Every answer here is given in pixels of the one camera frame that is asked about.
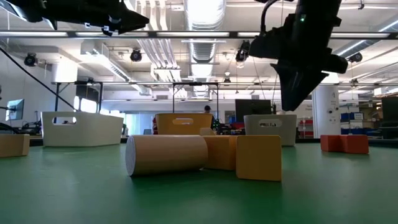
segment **table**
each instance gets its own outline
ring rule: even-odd
[[[398,150],[283,148],[283,181],[203,170],[131,179],[124,145],[0,160],[0,223],[395,223]]]

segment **ceiling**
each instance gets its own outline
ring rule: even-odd
[[[267,28],[279,27],[281,22],[288,13],[293,13],[295,2],[278,2],[275,7],[269,9],[266,17]],[[340,32],[374,32],[389,25],[391,22],[398,21],[398,2],[396,0],[366,0],[366,7],[358,10],[360,0],[343,0],[339,17],[343,20],[340,27],[336,27],[334,31]],[[167,25],[169,30],[185,30],[185,19],[182,0],[167,1]],[[224,17],[221,30],[228,31],[254,31],[258,32],[260,26],[260,16],[262,7],[254,0],[227,0],[226,14]],[[59,22],[59,30],[87,30],[84,26],[76,24],[66,24]],[[21,19],[8,15],[3,9],[0,9],[0,29],[1,30],[51,30],[45,23],[31,24]],[[80,76],[91,76],[98,81],[115,81],[116,78],[108,70],[87,60],[85,55],[81,55],[80,39],[1,39],[14,48],[23,48],[24,46],[54,46],[62,49],[66,53],[75,57],[80,61],[80,65],[84,65],[85,69],[79,70]],[[231,81],[235,82],[257,82],[258,79],[264,82],[275,82],[277,78],[275,71],[271,68],[270,63],[274,60],[258,59],[249,57],[243,68],[237,68],[234,61],[234,55],[239,48],[242,40],[225,40],[225,43],[218,44],[216,52],[216,65],[213,67],[212,78],[210,81],[222,82],[224,73],[230,72]],[[140,45],[135,39],[103,39],[95,40],[96,44],[104,44],[110,49],[110,57],[129,72],[137,81],[153,81],[149,75],[151,62],[142,52],[143,59],[141,62],[131,62],[129,56],[133,48],[139,48]],[[181,42],[181,39],[172,39],[172,47],[175,58],[181,70],[181,77],[187,78],[190,74],[189,50],[187,44]],[[329,46],[334,51],[343,50],[354,44],[355,41],[350,40],[331,40]],[[361,51],[363,55],[363,64],[354,64],[353,69],[349,69],[345,74],[340,74],[341,82],[348,82],[350,78],[359,75],[378,71],[380,68],[398,62],[398,50],[393,50],[398,46],[398,40],[384,40],[378,42]],[[391,51],[388,54],[369,60],[383,52]],[[42,54],[44,60],[50,60],[49,56]],[[398,78],[398,67],[396,70],[389,70],[386,73],[380,73],[370,76],[361,82],[396,82]],[[340,87],[342,90],[349,90],[350,87]],[[362,90],[372,90],[372,87],[365,87]]]

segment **orange block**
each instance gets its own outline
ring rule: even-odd
[[[279,136],[238,136],[236,175],[240,179],[282,180],[282,146]]]
[[[369,140],[366,135],[341,135],[340,139],[346,153],[369,153]]]
[[[208,162],[205,168],[235,170],[236,136],[204,136],[207,143]]]
[[[344,152],[339,135],[321,135],[321,150],[325,152]]]

